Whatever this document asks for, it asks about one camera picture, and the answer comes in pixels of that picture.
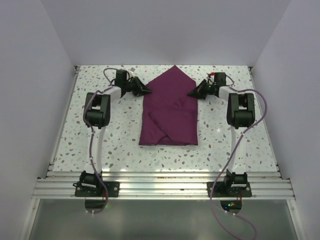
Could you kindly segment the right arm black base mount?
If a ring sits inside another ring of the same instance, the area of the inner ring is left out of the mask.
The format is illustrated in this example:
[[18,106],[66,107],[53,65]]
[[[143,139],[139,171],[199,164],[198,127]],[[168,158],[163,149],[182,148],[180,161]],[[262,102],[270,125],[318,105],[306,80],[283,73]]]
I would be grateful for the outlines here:
[[213,198],[250,198],[253,196],[250,183],[246,184],[232,184],[230,187],[225,186],[225,183],[222,181],[217,181],[213,193],[214,182],[209,181],[206,183],[206,190],[208,196]]

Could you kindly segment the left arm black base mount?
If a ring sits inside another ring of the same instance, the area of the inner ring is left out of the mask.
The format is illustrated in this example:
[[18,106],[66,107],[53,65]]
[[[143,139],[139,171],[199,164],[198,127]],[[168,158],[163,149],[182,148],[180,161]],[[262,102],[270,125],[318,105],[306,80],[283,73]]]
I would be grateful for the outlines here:
[[[104,181],[103,183],[107,188],[108,197],[117,198],[119,196],[120,183],[118,181]],[[72,186],[75,187],[74,195],[76,197],[106,197],[106,191],[102,185],[95,188],[82,186],[79,182],[76,182]]]

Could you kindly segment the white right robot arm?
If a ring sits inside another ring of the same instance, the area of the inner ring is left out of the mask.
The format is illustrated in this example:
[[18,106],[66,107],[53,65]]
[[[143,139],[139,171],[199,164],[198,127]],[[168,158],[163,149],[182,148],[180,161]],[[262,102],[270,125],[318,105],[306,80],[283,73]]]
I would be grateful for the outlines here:
[[227,101],[226,121],[231,132],[231,152],[223,182],[214,187],[227,196],[235,196],[248,183],[247,143],[245,134],[255,125],[256,107],[253,89],[238,90],[227,84],[229,76],[224,72],[211,72],[195,89],[187,95],[205,100],[208,95]]

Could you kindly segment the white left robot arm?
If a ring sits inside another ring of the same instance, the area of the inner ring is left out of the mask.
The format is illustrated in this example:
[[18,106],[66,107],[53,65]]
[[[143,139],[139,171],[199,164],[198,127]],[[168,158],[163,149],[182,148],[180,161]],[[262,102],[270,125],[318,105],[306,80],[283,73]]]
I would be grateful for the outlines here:
[[[108,70],[115,71],[115,78],[109,79]],[[96,90],[86,95],[82,119],[88,130],[86,165],[77,183],[78,189],[86,188],[92,196],[103,193],[102,145],[104,134],[111,120],[111,103],[126,93],[141,97],[152,93],[132,71],[105,68],[103,70],[108,85],[104,90]]]

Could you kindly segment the purple surgical drape cloth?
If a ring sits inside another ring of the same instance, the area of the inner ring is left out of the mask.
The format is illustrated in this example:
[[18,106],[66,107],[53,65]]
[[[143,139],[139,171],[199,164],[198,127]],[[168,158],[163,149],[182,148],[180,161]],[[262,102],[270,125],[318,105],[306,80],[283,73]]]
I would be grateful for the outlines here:
[[198,145],[198,100],[188,96],[196,82],[173,66],[147,84],[143,97],[142,146]]

